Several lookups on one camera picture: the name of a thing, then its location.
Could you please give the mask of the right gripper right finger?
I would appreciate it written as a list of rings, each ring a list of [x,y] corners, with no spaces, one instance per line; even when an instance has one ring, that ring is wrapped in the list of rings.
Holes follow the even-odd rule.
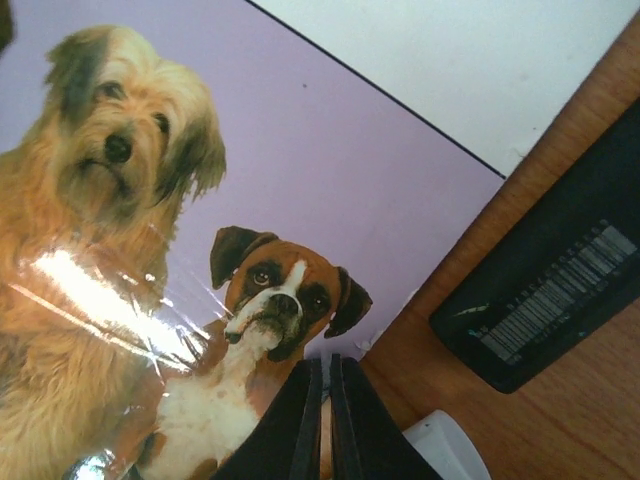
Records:
[[[406,440],[355,359],[332,356],[330,398],[335,479],[441,477]]]

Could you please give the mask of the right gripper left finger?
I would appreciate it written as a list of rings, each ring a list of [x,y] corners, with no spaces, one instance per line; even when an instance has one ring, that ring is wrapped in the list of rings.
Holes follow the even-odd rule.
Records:
[[[213,480],[320,477],[321,361],[302,360],[238,450]]]

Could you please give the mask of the dog picture book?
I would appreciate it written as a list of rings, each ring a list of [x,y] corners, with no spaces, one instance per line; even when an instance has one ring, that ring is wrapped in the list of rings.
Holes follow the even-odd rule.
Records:
[[[1,475],[206,478],[509,170],[251,1],[5,1]]]

